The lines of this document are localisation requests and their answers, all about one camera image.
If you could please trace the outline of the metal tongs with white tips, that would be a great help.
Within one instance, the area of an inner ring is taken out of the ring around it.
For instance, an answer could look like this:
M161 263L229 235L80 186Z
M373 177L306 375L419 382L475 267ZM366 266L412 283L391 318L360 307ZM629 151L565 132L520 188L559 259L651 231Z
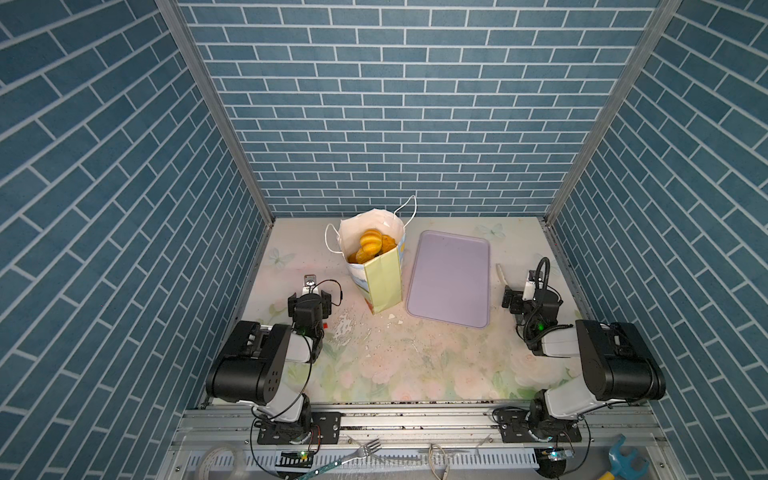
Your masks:
M504 274L504 270L502 268L502 265L497 263L495 265L497 276L499 278L499 281L504 284L505 287L509 287L509 282L506 279L506 276Z

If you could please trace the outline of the orange ring bread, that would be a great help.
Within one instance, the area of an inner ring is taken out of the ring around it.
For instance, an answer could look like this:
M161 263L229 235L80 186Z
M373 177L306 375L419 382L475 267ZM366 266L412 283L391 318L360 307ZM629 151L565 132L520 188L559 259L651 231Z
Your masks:
M349 264L365 264L373 258L393 250L397 246L395 240L385 234L364 234L360 240L360 248L347 257Z

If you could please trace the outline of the floral paper bag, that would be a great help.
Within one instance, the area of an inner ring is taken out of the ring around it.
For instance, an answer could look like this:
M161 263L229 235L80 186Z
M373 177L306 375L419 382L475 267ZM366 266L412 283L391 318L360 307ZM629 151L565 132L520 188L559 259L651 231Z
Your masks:
M374 314L399 304L403 299L402 264L406 227L411 221L403 220L399 213L406 207L412 208L412 215L416 214L418 204L414 195L392 212L372 209L342 220L337 226L328 224L325 228L324 241L336 240L335 246L327 245L326 248L342 257L354 284ZM392 237L397 246L365 264L349 264L347 257L360 248L361 235L367 229L377 229Z

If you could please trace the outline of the striped yellow bun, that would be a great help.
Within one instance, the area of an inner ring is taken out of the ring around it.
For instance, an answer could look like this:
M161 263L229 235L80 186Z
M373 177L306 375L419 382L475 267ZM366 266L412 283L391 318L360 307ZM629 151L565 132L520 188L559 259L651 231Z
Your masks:
M377 255L383 247L383 234L377 229L367 229L360 238L360 248L367 255Z

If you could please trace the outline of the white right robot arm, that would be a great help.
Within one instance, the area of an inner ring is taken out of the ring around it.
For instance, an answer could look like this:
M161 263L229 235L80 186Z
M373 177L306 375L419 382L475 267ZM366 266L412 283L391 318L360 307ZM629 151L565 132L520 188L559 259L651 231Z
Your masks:
M537 392L526 422L533 427L571 424L579 416L618 403L659 400L666 380L636 326L631 323L557 321L562 299L546 288L504 288L501 306L516 316L516 333L536 357L575 358L581 373Z

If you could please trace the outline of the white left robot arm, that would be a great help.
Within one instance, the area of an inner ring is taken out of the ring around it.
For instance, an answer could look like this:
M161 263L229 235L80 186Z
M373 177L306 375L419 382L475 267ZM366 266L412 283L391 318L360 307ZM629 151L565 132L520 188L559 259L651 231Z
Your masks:
M330 293L306 287L301 296L287 300L289 324L238 322L207 374L206 393L230 403L251 403L263 425L308 430L308 396L289 387L282 376L288 363L314 365L332 306Z

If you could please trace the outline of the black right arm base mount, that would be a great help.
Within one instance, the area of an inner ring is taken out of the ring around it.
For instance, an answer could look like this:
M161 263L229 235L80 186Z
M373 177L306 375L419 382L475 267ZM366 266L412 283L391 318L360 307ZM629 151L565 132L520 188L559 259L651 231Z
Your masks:
M497 425L503 443L576 443L582 440L575 420L555 419L540 412L531 413L512 406L494 409L491 418Z

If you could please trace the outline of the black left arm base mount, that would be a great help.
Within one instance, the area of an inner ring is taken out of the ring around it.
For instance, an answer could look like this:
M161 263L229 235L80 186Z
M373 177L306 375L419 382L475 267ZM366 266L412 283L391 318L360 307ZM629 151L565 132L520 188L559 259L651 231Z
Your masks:
M320 445L335 445L339 441L342 414L330 412L304 412L296 421L259 421L258 445L290 445L306 443L310 437Z

